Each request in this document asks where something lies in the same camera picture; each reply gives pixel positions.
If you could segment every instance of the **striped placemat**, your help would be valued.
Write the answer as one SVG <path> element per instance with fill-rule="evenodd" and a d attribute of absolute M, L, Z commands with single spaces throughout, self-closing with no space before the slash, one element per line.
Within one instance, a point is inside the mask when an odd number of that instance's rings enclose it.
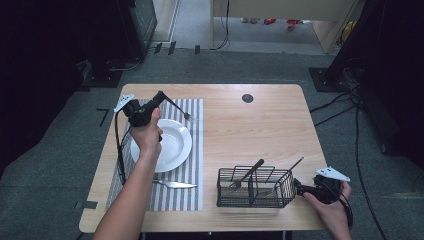
<path fill-rule="evenodd" d="M 141 99 L 140 105 L 147 103 L 148 99 Z M 203 210 L 203 99 L 173 99 L 183 111 L 195 116 L 199 121 L 191 123 L 184 119 L 183 114 L 169 102 L 162 102 L 159 106 L 162 119 L 173 119 L 182 123 L 192 136 L 193 146 L 187 159 L 179 167 L 164 173 L 156 173 L 155 178 L 196 184 L 197 187 L 189 189 L 170 189 L 161 184 L 153 184 L 149 201 L 149 211 L 199 211 Z M 128 177 L 134 168 L 131 157 L 132 137 L 127 134 L 123 139 L 123 158 L 125 175 Z M 118 173 L 118 163 L 109 189 L 106 209 L 115 200 L 122 189 Z"/>

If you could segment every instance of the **wire basket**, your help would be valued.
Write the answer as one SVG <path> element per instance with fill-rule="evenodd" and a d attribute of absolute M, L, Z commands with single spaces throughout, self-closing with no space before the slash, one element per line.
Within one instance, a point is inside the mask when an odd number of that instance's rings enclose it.
<path fill-rule="evenodd" d="M 289 170 L 261 166 L 249 177 L 242 179 L 252 166 L 221 168 L 218 173 L 218 207 L 284 208 L 296 196 L 293 175 Z"/>

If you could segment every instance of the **metal knife blade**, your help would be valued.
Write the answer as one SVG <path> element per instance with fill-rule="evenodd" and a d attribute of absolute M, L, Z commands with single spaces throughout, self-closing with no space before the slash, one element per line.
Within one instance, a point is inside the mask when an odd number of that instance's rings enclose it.
<path fill-rule="evenodd" d="M 153 179 L 153 183 L 163 184 L 169 188 L 192 188 L 197 187 L 197 185 L 188 184 L 188 183 L 180 183 L 180 182 L 171 182 L 167 180 Z"/>

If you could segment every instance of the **person's right hand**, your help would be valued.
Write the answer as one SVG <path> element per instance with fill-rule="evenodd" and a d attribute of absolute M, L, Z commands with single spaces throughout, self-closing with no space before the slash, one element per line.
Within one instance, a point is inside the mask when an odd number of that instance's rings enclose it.
<path fill-rule="evenodd" d="M 347 182 L 342 181 L 342 188 L 342 194 L 349 200 L 350 193 L 352 192 L 351 187 Z M 308 192 L 305 192 L 303 196 L 317 210 L 332 239 L 352 239 L 349 232 L 345 208 L 339 201 L 331 204 L 324 204 Z"/>
<path fill-rule="evenodd" d="M 140 148 L 140 156 L 147 154 L 154 159 L 159 157 L 162 150 L 162 146 L 159 143 L 159 136 L 163 133 L 162 129 L 158 127 L 159 118 L 160 110 L 156 108 L 153 110 L 152 118 L 146 126 L 133 127 L 131 129 L 131 136 Z"/>

